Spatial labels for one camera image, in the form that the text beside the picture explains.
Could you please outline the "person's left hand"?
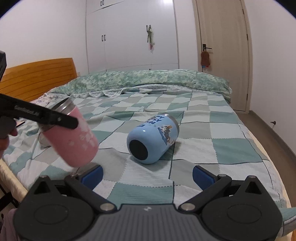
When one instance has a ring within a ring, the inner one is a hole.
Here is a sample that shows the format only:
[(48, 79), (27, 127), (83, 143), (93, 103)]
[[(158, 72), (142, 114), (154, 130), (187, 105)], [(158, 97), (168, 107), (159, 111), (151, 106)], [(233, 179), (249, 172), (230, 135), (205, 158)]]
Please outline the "person's left hand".
[(0, 139), (0, 158), (2, 158), (4, 151), (8, 148), (10, 143), (10, 136), (17, 136), (18, 131), (14, 128), (5, 138)]

